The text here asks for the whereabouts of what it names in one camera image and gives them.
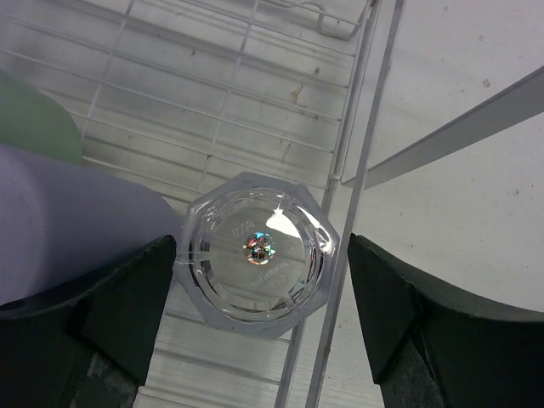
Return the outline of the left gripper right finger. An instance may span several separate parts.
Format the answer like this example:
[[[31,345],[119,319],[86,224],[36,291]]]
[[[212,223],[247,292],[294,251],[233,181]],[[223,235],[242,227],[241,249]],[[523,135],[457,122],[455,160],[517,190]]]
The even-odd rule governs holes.
[[[387,407],[542,406],[542,313],[463,290],[361,235],[348,260]]]

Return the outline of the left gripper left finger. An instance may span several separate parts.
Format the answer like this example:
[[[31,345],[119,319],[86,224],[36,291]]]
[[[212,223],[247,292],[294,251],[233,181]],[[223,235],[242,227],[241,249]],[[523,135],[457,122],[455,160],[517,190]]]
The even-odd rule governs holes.
[[[166,235],[1,307],[3,407],[131,407],[145,384],[173,277]]]

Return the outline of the clear faceted glass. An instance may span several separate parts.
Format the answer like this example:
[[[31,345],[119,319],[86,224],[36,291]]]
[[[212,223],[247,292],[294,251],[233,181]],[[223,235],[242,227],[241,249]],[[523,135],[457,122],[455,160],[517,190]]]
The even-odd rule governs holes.
[[[208,325],[278,338],[328,300],[339,243],[306,185],[244,172],[188,206],[173,271]]]

